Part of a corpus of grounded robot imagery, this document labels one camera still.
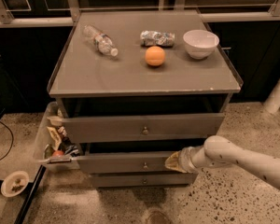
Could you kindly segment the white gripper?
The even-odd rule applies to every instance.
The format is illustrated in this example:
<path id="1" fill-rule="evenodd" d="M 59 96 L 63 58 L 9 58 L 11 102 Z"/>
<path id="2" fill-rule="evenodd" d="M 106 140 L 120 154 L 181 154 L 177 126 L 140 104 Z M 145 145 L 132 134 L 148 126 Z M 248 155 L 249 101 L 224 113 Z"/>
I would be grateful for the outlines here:
<path id="1" fill-rule="evenodd" d="M 169 170 L 180 173 L 198 173 L 198 169 L 193 163 L 192 158 L 197 154 L 196 147 L 184 147 L 179 151 L 171 154 L 165 161 L 165 167 Z"/>

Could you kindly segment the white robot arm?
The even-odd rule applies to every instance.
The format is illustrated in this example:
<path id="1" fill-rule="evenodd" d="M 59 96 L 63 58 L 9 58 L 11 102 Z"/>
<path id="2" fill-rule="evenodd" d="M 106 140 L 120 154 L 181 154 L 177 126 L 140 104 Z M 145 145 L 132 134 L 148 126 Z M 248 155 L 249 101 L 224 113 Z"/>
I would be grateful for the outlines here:
<path id="1" fill-rule="evenodd" d="M 236 146 L 218 135 L 202 146 L 184 147 L 165 161 L 165 167 L 180 173 L 198 173 L 202 168 L 234 164 L 280 190 L 280 159 Z"/>

